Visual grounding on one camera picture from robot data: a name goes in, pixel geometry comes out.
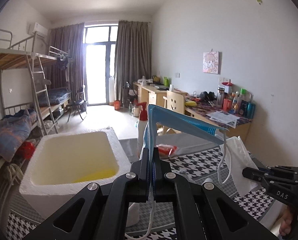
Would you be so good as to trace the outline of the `right hand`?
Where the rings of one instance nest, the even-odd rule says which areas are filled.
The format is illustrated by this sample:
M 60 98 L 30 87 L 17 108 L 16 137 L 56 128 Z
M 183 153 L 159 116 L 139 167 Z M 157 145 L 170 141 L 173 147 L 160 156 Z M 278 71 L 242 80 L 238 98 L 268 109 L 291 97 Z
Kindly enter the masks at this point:
M 290 208 L 287 207 L 283 212 L 282 222 L 279 228 L 279 234 L 281 236 L 286 236 L 290 233 L 292 220 L 293 220 L 293 214 Z

